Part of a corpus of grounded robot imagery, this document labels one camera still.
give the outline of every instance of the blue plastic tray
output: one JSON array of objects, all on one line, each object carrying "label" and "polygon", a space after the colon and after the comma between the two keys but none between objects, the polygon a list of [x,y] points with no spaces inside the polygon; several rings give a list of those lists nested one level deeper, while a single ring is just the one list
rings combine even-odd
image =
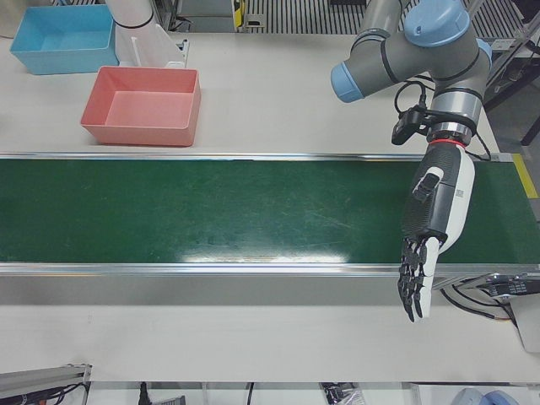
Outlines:
[{"label": "blue plastic tray", "polygon": [[31,7],[11,53],[33,74],[97,72],[118,65],[114,31],[105,5]]}]

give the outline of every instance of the red plastic bin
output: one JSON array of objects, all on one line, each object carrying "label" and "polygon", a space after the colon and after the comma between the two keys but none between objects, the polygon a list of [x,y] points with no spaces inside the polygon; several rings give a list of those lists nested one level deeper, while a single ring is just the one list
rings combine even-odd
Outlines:
[{"label": "red plastic bin", "polygon": [[191,146],[200,104],[197,70],[102,67],[81,125],[100,143]]}]

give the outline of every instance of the green conveyor belt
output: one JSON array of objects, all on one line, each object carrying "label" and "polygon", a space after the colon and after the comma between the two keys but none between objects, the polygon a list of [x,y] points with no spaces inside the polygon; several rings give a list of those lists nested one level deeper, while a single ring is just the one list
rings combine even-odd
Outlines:
[{"label": "green conveyor belt", "polygon": [[[396,263],[416,162],[0,160],[0,261]],[[476,164],[445,263],[540,263],[512,163]]]}]

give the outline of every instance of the red ring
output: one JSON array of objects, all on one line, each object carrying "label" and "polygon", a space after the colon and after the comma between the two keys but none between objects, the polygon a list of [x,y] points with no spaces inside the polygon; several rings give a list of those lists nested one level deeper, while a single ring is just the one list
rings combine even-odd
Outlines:
[{"label": "red ring", "polygon": [[429,144],[430,145],[433,145],[434,143],[454,143],[458,146],[461,146],[463,148],[465,148],[467,145],[465,145],[465,143],[461,143],[461,142],[458,142],[458,141],[454,141],[453,139],[436,139],[435,141],[431,141]]}]

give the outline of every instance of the black cable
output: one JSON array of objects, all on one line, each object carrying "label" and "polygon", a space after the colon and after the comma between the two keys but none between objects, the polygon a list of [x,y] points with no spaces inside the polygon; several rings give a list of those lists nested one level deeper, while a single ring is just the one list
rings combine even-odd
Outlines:
[{"label": "black cable", "polygon": [[452,285],[452,288],[454,291],[456,291],[461,297],[463,297],[465,300],[469,300],[475,304],[481,305],[481,306],[494,306],[494,307],[501,307],[501,304],[488,304],[482,301],[475,300],[473,297],[469,297],[468,295],[465,295],[462,291],[459,290],[458,287],[456,287],[455,284]]},{"label": "black cable", "polygon": [[420,99],[419,99],[419,104],[421,106],[423,106],[425,108],[425,100],[427,98],[427,95],[426,95],[426,92],[425,90],[427,89],[427,86],[425,84],[423,84],[422,82],[419,82],[418,80],[407,80],[405,82],[405,84],[396,92],[396,95],[394,96],[394,108],[396,109],[397,111],[397,114],[399,114],[399,116],[401,117],[401,115],[403,114],[404,111],[401,111],[399,109],[399,105],[397,105],[397,102],[399,101],[399,95],[407,88],[407,87],[410,87],[410,86],[413,86],[413,85],[417,85],[420,87],[420,91],[421,91],[421,94],[420,94]]},{"label": "black cable", "polygon": [[251,405],[251,394],[253,393],[253,387],[255,386],[255,383],[254,382],[250,382],[250,392],[249,394],[247,394],[247,402],[246,402],[246,405]]},{"label": "black cable", "polygon": [[422,80],[427,80],[428,82],[435,83],[435,81],[430,76],[425,76],[423,74],[417,74],[415,78],[421,78]]},{"label": "black cable", "polygon": [[510,321],[510,318],[499,318],[498,316],[495,316],[493,314],[489,314],[488,312],[483,312],[482,310],[474,310],[473,308],[469,308],[468,306],[462,305],[459,302],[452,299],[444,289],[440,289],[440,292],[442,293],[443,297],[446,298],[448,302],[450,302],[452,305],[456,306],[460,310],[470,312],[471,314],[480,315],[484,318],[493,319],[496,321]]},{"label": "black cable", "polygon": [[83,386],[86,392],[89,390],[89,386],[80,382],[78,384],[71,384],[69,386],[59,386],[55,388],[50,388],[48,390],[34,391],[26,395],[18,395],[16,397],[9,397],[0,399],[0,405],[20,405],[21,403],[34,404],[40,401],[48,401],[51,399],[56,399],[55,405],[60,404],[65,396],[80,386]]},{"label": "black cable", "polygon": [[138,405],[152,405],[152,401],[150,401],[149,397],[149,391],[146,387],[146,382],[141,382],[138,393]]},{"label": "black cable", "polygon": [[480,143],[482,144],[483,146],[483,150],[486,151],[486,154],[488,155],[487,158],[484,158],[483,156],[480,156],[479,154],[474,154],[473,152],[469,152],[468,150],[465,151],[466,154],[478,159],[478,160],[482,160],[484,162],[490,162],[492,157],[491,157],[491,152],[489,151],[489,148],[488,148],[488,145],[486,145],[486,143],[483,141],[482,137],[480,136],[480,134],[478,133],[478,131],[476,131],[474,133],[474,135],[476,135],[476,137],[478,138],[478,141],[480,141]]},{"label": "black cable", "polygon": [[482,291],[484,294],[486,294],[490,299],[492,299],[493,301],[495,301],[497,304],[500,305],[500,307],[506,312],[506,315],[508,315],[508,317],[510,318],[510,320],[512,321],[512,323],[514,324],[515,327],[517,327],[519,329],[519,327],[517,326],[517,320],[516,320],[516,316],[514,315],[514,313],[512,312],[512,309],[511,309],[511,306],[510,304],[503,304],[502,302],[500,302],[499,300],[496,300],[495,298],[493,298],[491,296],[491,294],[489,294],[488,291],[486,291],[485,289],[481,289],[480,291]]}]

